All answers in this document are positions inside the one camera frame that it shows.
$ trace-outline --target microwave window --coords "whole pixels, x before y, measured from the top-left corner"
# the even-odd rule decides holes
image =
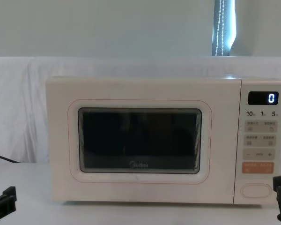
[[[86,173],[200,170],[199,109],[81,108],[80,169]]]

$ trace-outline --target door release button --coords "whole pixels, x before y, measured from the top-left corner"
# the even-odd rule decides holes
[[[241,188],[245,198],[265,198],[272,193],[272,188],[267,184],[246,184]]]

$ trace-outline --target black cable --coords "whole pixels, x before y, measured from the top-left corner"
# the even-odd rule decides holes
[[[3,157],[3,156],[0,156],[0,159],[6,160],[6,161],[11,162],[11,163],[20,163],[20,162],[14,161],[14,160],[12,160],[12,159],[5,158],[5,157]]]

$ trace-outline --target white microwave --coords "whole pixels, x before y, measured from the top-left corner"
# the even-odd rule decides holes
[[[267,204],[281,80],[50,78],[53,198]]]

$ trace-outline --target white surface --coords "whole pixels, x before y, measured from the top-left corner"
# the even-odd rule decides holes
[[[0,0],[0,56],[211,56],[214,0]]]
[[[48,161],[45,80],[51,76],[281,78],[281,58],[209,57],[184,61],[0,58],[0,155]]]
[[[281,56],[281,0],[235,0],[236,56]]]
[[[281,225],[277,205],[54,202],[48,164],[0,164],[0,195],[9,186],[17,210],[0,225]]]

